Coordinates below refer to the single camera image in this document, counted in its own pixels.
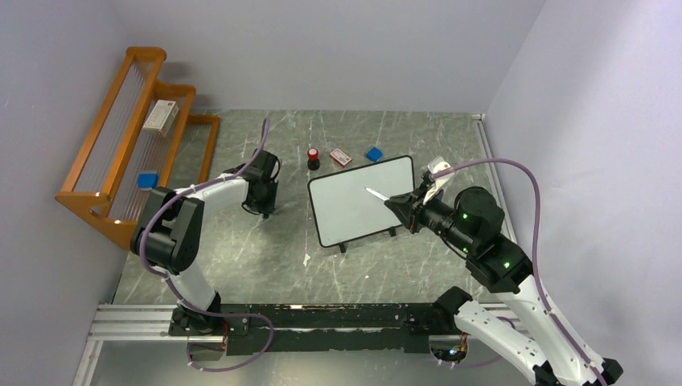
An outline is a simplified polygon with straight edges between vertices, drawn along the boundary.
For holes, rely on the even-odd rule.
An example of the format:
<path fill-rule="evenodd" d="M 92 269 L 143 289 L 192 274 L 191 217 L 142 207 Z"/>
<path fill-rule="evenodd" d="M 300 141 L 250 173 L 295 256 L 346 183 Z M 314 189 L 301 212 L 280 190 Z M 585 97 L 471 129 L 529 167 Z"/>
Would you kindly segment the orange wooden shelf rack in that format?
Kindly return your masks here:
<path fill-rule="evenodd" d="M 91 128 L 77 153 L 58 203 L 112 241 L 120 249 L 129 243 L 148 191 L 138 188 L 138 176 L 152 171 L 165 186 L 174 169 L 183 136 L 204 133 L 207 144 L 199 182 L 207 180 L 216 147 L 220 119 L 191 112 L 196 89 L 158 79 L 166 52 L 160 47 L 128 47 Z M 154 104 L 175 101 L 179 112 L 166 136 L 144 130 Z"/>

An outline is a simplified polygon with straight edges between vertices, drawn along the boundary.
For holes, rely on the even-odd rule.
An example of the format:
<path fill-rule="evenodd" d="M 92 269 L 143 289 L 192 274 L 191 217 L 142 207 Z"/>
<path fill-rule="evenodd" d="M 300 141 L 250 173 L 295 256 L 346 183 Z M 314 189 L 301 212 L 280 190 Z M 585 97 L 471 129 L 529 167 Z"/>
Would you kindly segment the white whiteboard black frame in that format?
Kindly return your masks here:
<path fill-rule="evenodd" d="M 409 155 L 311 179 L 307 190 L 320 246 L 345 253 L 352 241 L 381 233 L 396 236 L 402 224 L 365 187 L 389 198 L 411 192 L 414 179 Z"/>

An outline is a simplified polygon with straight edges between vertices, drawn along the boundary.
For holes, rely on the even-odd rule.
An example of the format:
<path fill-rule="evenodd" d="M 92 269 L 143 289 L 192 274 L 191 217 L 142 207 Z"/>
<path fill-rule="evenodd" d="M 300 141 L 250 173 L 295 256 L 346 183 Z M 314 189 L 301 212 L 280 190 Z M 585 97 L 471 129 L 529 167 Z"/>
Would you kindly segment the blue white marker pen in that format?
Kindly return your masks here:
<path fill-rule="evenodd" d="M 372 189 L 372 188 L 370 188 L 370 187 L 365 187 L 365 190 L 366 190 L 369 194 L 371 194 L 371 195 L 373 195 L 374 197 L 376 197 L 377 199 L 381 200 L 382 202 L 385 202 L 385 201 L 388 200 L 388 197 L 387 197 L 387 196 L 385 196 L 385 195 L 379 193 L 378 191 L 376 191 L 376 190 L 374 190 L 374 189 Z"/>

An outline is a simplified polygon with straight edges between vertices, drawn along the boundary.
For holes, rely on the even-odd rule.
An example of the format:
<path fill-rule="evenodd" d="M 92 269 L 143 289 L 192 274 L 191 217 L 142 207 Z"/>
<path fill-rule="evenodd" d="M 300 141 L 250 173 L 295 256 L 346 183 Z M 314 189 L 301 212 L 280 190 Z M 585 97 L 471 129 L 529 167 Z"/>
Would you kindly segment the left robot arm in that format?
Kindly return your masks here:
<path fill-rule="evenodd" d="M 151 191 L 130 250 L 176 296 L 173 319 L 184 331 L 209 335 L 227 323 L 220 295 L 196 261 L 204 221 L 236 204 L 252 215 L 268 218 L 274 211 L 280 169 L 280 158 L 255 150 L 245 164 L 197 186 Z"/>

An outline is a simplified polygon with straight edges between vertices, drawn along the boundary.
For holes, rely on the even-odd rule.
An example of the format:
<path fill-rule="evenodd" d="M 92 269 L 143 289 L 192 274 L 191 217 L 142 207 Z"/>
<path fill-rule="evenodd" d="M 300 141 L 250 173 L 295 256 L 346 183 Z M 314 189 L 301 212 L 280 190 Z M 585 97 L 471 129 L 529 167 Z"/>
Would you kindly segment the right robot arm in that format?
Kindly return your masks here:
<path fill-rule="evenodd" d="M 385 207 L 411 232 L 427 228 L 444 244 L 462 252 L 471 276 L 503 302 L 529 336 L 488 313 L 464 290 L 454 287 L 438 300 L 436 327 L 457 329 L 485 343 L 534 385 L 612 385 L 623 374 L 620 363 L 604 358 L 571 328 L 558 326 L 562 314 L 548 295 L 536 288 L 532 261 L 501 232 L 504 212 L 482 187 L 461 191 L 449 206 L 440 199 L 423 200 L 415 190 L 384 200 Z"/>

